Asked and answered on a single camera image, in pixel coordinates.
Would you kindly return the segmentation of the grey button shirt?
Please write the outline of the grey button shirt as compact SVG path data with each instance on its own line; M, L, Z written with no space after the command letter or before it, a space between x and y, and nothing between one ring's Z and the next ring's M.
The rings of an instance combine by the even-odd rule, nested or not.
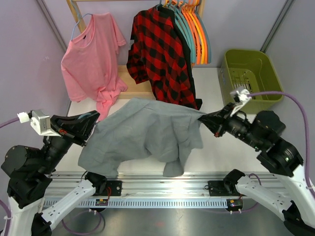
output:
M96 124L78 165L117 177L121 163L153 157L165 164L163 176L179 177L191 151L203 148L199 121L203 115L186 106L133 98Z

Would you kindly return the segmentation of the teal plastic hanger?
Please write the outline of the teal plastic hanger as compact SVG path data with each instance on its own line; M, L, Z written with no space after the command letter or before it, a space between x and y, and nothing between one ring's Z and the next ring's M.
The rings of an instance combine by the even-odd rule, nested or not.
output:
M90 120L93 117L94 117L94 114L92 113L84 113L78 117L78 120Z

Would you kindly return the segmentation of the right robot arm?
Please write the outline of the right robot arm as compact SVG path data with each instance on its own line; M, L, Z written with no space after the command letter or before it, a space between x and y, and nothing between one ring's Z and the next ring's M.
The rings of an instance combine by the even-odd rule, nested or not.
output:
M253 122L240 118L232 111L235 105L227 104L222 110L208 115L209 129L215 137L229 133L259 152L257 159L288 191L283 198L261 185L255 187L245 175L230 178L223 183L229 195L237 192L253 198L276 214L295 236L315 234L315 199L306 185L305 166L297 148L281 138L285 124L273 111L260 111Z

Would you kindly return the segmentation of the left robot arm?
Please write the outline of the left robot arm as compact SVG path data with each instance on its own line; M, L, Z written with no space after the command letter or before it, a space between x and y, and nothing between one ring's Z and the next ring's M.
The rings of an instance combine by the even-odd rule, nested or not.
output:
M100 116L93 110L81 115L45 115L41 110L18 113L18 121L29 122L43 136L43 147L16 145L9 149L1 169L8 175L8 203L2 236L50 236L53 229L82 200L106 191L105 176L87 172L70 193L43 210L49 177L73 144L86 145Z

